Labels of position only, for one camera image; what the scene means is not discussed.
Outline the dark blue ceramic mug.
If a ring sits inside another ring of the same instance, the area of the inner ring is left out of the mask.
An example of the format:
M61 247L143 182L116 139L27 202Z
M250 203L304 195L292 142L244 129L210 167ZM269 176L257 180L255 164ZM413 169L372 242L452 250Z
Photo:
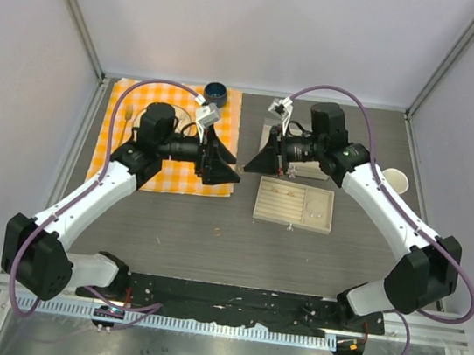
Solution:
M205 85L203 95L207 105L214 104L221 109L227 104L228 94L227 88L221 82L212 82Z

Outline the beige jewelry box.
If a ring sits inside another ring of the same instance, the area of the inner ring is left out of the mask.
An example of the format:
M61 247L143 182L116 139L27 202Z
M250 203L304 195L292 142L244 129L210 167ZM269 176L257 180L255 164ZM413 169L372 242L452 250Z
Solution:
M277 121L266 118L262 126L261 139L259 149L262 149L268 140L268 133L273 125L276 125ZM289 177L290 178L308 178L327 181L329 177L325 175L320 169L317 162L290 162L289 163Z

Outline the beige jewelry drawer tray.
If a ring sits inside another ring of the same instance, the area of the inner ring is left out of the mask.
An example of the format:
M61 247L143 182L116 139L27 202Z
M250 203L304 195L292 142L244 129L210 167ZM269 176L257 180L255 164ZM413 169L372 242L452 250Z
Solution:
M297 184L283 179L261 176L253 217L286 226L331 233L334 192Z

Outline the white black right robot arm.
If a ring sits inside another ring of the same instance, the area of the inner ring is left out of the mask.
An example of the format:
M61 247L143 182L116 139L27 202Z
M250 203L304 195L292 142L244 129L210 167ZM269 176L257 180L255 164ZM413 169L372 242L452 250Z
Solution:
M274 99L269 113L280 119L270 128L266 144L245 171L281 176L292 163L316 162L319 169L362 207L390 246L395 266L386 277L344 290L337 296L343 325L365 321L389 310L409 314L450 296L462 248L454 237L440 237L420 221L380 174L370 151L349 141L345 112L333 102L310 108L310 128L294 135L292 100Z

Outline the gold fork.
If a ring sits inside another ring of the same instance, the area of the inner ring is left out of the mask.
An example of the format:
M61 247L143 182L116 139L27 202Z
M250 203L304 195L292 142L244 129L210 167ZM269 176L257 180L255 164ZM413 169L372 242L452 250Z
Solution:
M120 141L119 143L123 142L123 138L125 136L125 132L127 127L129 126L130 120L132 119L134 115L134 107L131 103L128 103L125 105L125 110L124 110L124 117L123 117L123 123L122 123L122 132L120 134Z

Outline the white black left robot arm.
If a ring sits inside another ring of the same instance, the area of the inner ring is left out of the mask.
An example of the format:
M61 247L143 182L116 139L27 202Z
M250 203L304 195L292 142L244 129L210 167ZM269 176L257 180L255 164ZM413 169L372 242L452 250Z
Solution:
M177 130L175 109L150 104L130 139L112 153L103 169L69 196L34 216L17 214L7 224L2 269L43 301L66 288L95 287L120 295L128 286L129 267L110 253L71 255L81 233L111 206L133 194L160 172L164 161L193 164L204 185L236 184L236 157L213 126L202 136Z

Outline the yellow white checkered cloth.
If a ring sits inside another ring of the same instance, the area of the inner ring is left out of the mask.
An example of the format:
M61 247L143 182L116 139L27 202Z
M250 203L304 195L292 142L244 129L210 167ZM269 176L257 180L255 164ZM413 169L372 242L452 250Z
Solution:
M143 86L135 89L127 95L117 110L117 115L112 116L112 112L119 97L130 86L136 84L134 79L120 78L113 85L111 95L108 97L106 114L104 115L99 133L94 146L93 156L85 176L86 179L93 177L104 165L107 153L108 136L113 137L112 148L116 148L131 136L132 123L139 111L151 103L163 102L170 105L180 106L185 109L195 121L195 109L197 108L192 96L182 89L165 84L155 84ZM221 110L220 121L215 122L214 127L217 135L231 153L237 154L240 137L240 119L242 106L242 92L240 90L227 89L227 104ZM122 123L124 117L125 105L131 103L134 107L134 115L130 120L129 126L122 143L120 134L122 132ZM194 136L197 131L194 127L183 127L182 131L187 136ZM148 183L141 187L143 191L157 193L176 193L189 194L201 197L229 197L234 191L234 184L203 185L199 177L194 173L194 167L191 163L179 163L164 161L163 169L157 173Z

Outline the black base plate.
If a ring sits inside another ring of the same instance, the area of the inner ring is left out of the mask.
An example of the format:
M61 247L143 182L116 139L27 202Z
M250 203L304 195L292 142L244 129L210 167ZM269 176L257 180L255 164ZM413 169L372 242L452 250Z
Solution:
M132 273L109 288L97 289L108 300L140 308L160 303L158 314L217 325L248 328L256 324L269 331L323 336L327 329L381 336L383 315L346 318L339 304L320 296L251 289L214 282L195 282L158 275Z

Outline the bird pattern ceramic plate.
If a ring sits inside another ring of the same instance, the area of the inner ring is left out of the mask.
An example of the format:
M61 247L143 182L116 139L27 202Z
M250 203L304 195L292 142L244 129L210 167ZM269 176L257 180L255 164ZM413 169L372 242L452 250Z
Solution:
M176 126L176 133L180 133L182 131L182 128L186 124L190 124L192 122L191 115L183 108L180 106L172 105L172 108L175 111L175 116L178 118L178 125ZM147 108L143 108L142 110L139 111L137 114L135 120L132 123L132 127L139 127L141 123L141 118L143 117L144 113L146 112Z

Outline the pink ceramic mug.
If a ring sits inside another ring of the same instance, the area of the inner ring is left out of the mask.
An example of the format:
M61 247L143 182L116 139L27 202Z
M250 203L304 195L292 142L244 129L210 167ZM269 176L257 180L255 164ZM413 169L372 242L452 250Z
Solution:
M403 171L388 168L383 170L382 174L394 192L396 192L398 195L403 195L408 191L410 184L408 177Z

